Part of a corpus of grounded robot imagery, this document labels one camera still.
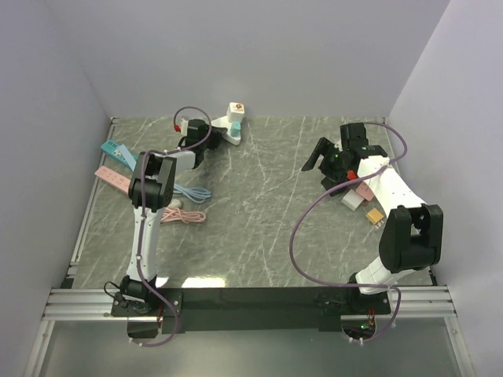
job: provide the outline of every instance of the pink power strip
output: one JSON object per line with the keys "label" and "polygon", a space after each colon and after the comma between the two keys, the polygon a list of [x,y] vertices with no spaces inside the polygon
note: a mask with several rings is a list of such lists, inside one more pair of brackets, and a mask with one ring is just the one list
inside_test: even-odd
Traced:
{"label": "pink power strip", "polygon": [[112,169],[108,169],[107,167],[100,167],[96,170],[94,175],[127,195],[130,179],[116,173]]}

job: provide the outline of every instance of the white toy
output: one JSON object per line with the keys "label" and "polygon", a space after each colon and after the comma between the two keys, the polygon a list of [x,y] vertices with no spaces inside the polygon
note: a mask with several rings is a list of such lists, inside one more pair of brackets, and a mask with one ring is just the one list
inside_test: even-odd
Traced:
{"label": "white toy", "polygon": [[[227,132],[223,138],[230,144],[239,145],[241,143],[241,121],[244,118],[244,105],[238,102],[231,102],[227,108],[227,114],[211,121],[213,127],[226,128]],[[181,133],[187,136],[187,126],[189,120],[182,118],[180,122]]]}

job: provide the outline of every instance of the white wall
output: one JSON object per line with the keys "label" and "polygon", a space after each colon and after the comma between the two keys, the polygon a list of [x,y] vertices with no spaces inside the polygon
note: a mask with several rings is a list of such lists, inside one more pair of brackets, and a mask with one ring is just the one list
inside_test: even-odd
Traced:
{"label": "white wall", "polygon": [[61,283],[107,120],[46,5],[0,11],[0,375],[18,376]]}
{"label": "white wall", "polygon": [[391,113],[407,182],[444,210],[442,259],[480,376],[503,375],[503,2],[451,0]]}
{"label": "white wall", "polygon": [[45,0],[108,114],[389,115],[448,0]]}

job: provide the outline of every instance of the gray marble surface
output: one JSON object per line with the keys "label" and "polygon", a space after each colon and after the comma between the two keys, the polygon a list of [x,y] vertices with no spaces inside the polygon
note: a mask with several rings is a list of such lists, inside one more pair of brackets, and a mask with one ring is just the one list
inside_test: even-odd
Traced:
{"label": "gray marble surface", "polygon": [[[340,139],[339,126],[358,119],[251,117],[243,122],[239,146],[223,143],[208,151],[196,170],[176,182],[203,186],[211,200],[197,205],[182,197],[186,210],[203,210],[204,224],[161,225],[157,249],[159,276],[167,286],[269,287],[312,285],[292,267],[288,239],[297,218],[323,193],[318,169],[300,172],[319,137]],[[112,139],[134,152],[175,146],[179,134],[172,120],[119,119]],[[393,155],[386,132],[366,126],[372,144]],[[111,158],[105,165],[130,177]],[[376,200],[355,212],[341,196],[319,203],[296,237],[296,259],[311,276],[346,282],[378,255],[381,230],[365,218]],[[133,239],[133,210],[128,198],[100,182],[79,252],[74,288],[100,288],[125,275]],[[427,271],[413,273],[401,285],[431,285]]]}

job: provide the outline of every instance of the pink cable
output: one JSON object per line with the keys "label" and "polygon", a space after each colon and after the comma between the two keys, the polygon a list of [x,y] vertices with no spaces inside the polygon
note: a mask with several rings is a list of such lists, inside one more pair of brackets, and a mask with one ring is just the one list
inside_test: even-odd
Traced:
{"label": "pink cable", "polygon": [[184,224],[189,224],[191,222],[201,223],[206,221],[206,214],[198,210],[191,212],[181,210],[180,208],[166,208],[160,222],[167,223],[173,221],[181,221]]}

